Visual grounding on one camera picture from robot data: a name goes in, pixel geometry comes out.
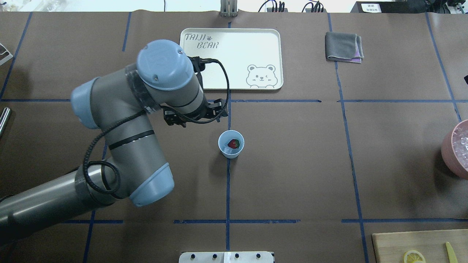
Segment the grey and blue left arm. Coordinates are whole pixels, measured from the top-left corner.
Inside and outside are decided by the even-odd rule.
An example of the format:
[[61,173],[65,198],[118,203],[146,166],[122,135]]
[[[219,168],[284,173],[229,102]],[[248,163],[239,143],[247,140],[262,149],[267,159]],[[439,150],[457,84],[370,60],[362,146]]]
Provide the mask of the grey and blue left arm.
[[227,117],[226,99],[206,100],[201,72],[214,58],[190,57],[170,40],[148,43],[136,61],[75,88],[72,110],[101,133],[82,164],[66,175],[1,200],[1,245],[129,198],[151,204],[174,188],[169,163],[148,114],[169,125],[207,124]]

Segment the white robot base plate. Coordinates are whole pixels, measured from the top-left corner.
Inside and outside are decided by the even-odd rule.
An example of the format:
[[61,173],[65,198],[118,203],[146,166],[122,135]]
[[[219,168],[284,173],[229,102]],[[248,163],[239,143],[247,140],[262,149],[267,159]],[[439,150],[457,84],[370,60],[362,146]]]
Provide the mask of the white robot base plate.
[[269,251],[211,251],[184,252],[179,263],[274,263],[275,256]]

